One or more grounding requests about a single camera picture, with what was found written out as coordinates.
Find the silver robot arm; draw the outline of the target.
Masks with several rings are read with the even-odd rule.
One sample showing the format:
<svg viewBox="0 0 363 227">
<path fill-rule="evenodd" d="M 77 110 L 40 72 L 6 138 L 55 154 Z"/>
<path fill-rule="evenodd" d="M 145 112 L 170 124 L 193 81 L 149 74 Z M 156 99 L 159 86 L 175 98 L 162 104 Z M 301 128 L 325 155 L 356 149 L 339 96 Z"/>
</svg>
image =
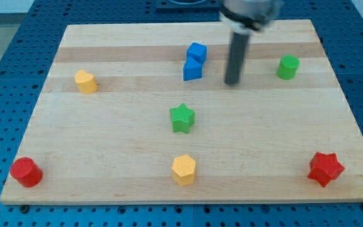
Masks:
<svg viewBox="0 0 363 227">
<path fill-rule="evenodd" d="M 280 13 L 281 0 L 223 0 L 219 18 L 240 35 L 250 35 L 268 26 Z"/>
</svg>

